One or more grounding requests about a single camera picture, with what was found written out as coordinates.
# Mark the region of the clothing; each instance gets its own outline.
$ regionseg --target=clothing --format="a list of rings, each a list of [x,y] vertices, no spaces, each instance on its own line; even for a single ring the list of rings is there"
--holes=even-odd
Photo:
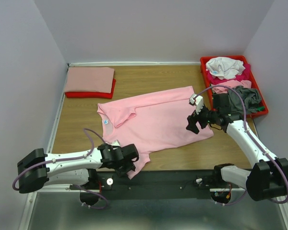
[[[231,88],[236,88],[237,86],[241,85],[244,88],[251,88],[252,83],[249,80],[242,80],[242,81],[229,80],[229,81],[226,81],[226,82],[224,82],[224,83],[222,83],[220,85],[225,85],[225,86],[228,86],[228,87],[231,87]],[[227,91],[229,89],[224,88],[224,87],[215,87],[215,88],[212,88],[212,90],[215,93],[227,93]]]
[[[248,80],[249,79],[250,72],[251,72],[251,65],[250,64],[244,64],[243,66],[245,67],[245,70],[242,72],[241,75],[236,75],[236,78],[234,80],[242,81],[242,80]],[[208,70],[206,70],[206,73],[207,73],[207,78],[211,84],[218,85],[218,84],[224,83],[226,81],[229,81],[227,79],[221,80],[219,78],[213,78],[213,76],[211,75],[211,73]]]
[[[109,67],[70,67],[64,92],[111,93],[113,77]]]
[[[229,57],[215,57],[206,63],[206,68],[210,71],[213,78],[234,79],[236,75],[241,75],[245,70],[243,61],[234,60]]]
[[[135,144],[139,160],[136,170],[128,172],[133,178],[150,161],[151,152],[176,148],[213,136],[206,127],[195,134],[186,130],[187,117],[195,110],[189,105],[194,93],[192,86],[153,92],[98,104],[102,118],[103,138],[111,143],[118,140],[121,146]]]
[[[113,79],[111,93],[106,92],[66,92],[68,98],[108,98],[112,99],[116,80]]]
[[[234,90],[241,96],[243,99],[245,109],[247,114],[256,113],[257,108],[260,107],[259,103],[262,98],[257,89],[246,89],[243,86],[237,86]],[[241,105],[241,101],[239,97],[232,92],[228,91],[229,103],[231,106],[232,112],[240,112],[243,113],[243,108]]]

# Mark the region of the white wall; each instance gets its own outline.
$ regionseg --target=white wall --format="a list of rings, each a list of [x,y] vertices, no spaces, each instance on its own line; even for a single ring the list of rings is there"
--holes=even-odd
[[[32,0],[0,1],[0,230],[18,229],[17,162],[46,147],[66,62]]]
[[[288,0],[275,0],[245,56],[270,111],[255,121],[260,139],[288,159]]]
[[[272,0],[35,0],[69,63],[242,54]]]

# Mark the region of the gray floor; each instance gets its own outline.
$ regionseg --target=gray floor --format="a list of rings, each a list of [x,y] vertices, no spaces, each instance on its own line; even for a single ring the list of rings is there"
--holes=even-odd
[[[278,205],[269,201],[254,202],[248,196],[229,207],[197,199],[114,200],[110,203],[106,210],[89,210],[81,206],[79,193],[38,193],[29,229],[285,229]]]

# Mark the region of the pink cloth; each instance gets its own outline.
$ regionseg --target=pink cloth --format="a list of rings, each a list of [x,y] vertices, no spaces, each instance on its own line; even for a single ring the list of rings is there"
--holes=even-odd
[[[248,80],[249,79],[250,72],[251,72],[251,65],[250,64],[244,64],[243,66],[245,67],[245,70],[243,71],[243,73],[241,75],[236,75],[236,78],[234,78],[234,80],[242,81],[242,80]],[[206,70],[206,73],[207,73],[207,78],[211,84],[218,85],[218,84],[224,83],[226,81],[229,81],[228,79],[221,80],[218,77],[214,78],[211,75],[210,71],[208,71],[208,70]]]
[[[231,88],[236,88],[237,86],[242,85],[244,88],[251,88],[252,83],[249,80],[242,80],[242,81],[230,80],[230,81],[221,83],[220,85],[225,85]],[[212,90],[215,93],[227,93],[228,92],[228,89],[224,87],[215,87]]]
[[[209,127],[201,129],[198,125],[199,134],[186,130],[187,117],[195,110],[189,105],[193,93],[192,86],[188,86],[98,104],[104,140],[118,140],[121,146],[135,144],[138,149],[140,158],[135,162],[135,172],[128,172],[130,179],[150,161],[151,152],[213,136]]]
[[[113,77],[109,67],[70,67],[64,92],[111,93]]]

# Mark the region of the red basket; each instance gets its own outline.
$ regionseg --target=red basket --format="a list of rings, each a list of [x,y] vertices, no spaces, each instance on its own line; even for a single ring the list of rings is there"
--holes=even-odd
[[[218,56],[215,56],[215,57],[201,57],[201,73],[203,75],[206,88],[210,86],[210,82],[209,82],[209,80],[207,78],[207,73],[206,73],[206,63],[210,59],[216,58],[216,57],[218,57]],[[245,64],[248,63],[244,56],[225,56],[225,57],[243,61],[243,63],[245,63]],[[261,94],[260,89],[258,88],[258,85],[257,85],[257,83],[255,81],[255,78],[254,78],[254,76],[252,74],[252,71],[250,72],[249,81],[251,81],[251,83],[252,83],[252,88],[257,89],[259,94],[261,95],[262,101],[260,102],[259,105],[260,106],[264,106],[264,110],[263,111],[259,111],[259,112],[254,113],[254,114],[249,114],[249,115],[247,115],[247,117],[255,118],[255,117],[259,117],[259,116],[267,114],[269,112],[268,107],[267,107],[267,105],[264,102],[263,95]],[[213,105],[213,103],[212,103],[212,94],[213,94],[212,90],[211,89],[207,90],[207,93],[208,93],[209,102],[210,102],[210,105],[211,105],[211,108],[212,108],[212,105]]]

